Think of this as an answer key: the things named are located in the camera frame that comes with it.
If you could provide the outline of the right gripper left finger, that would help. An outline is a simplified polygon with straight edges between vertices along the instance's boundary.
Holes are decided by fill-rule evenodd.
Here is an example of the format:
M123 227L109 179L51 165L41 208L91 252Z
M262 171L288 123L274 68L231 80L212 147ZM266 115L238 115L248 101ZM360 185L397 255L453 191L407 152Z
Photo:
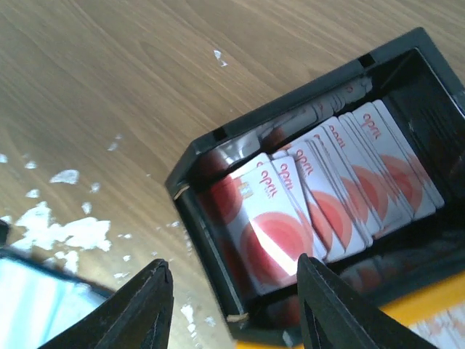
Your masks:
M167 348L173 289L169 264L156 259L42 348Z

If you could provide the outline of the white pink cards stack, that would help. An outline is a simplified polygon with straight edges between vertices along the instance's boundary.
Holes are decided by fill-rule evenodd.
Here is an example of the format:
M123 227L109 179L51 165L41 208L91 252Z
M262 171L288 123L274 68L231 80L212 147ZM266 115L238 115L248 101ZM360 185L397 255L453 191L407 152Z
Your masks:
M464 348L464 306L444 310L409 329L438 348Z

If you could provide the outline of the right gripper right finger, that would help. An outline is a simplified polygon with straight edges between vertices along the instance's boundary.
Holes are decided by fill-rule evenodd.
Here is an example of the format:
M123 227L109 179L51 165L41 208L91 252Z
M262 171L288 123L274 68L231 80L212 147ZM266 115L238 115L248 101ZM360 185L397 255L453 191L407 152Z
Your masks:
M298 260L297 294L305 348L434 347L306 254Z

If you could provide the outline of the orange bin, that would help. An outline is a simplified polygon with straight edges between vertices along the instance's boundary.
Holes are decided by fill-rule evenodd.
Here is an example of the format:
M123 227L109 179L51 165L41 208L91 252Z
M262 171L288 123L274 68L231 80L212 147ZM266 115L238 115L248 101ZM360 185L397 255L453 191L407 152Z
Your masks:
M379 310L409 329L417 322L456 306L464 306L463 272L412 291ZM243 329L233 333L232 338L237 348L305 348L301 324L289 331Z

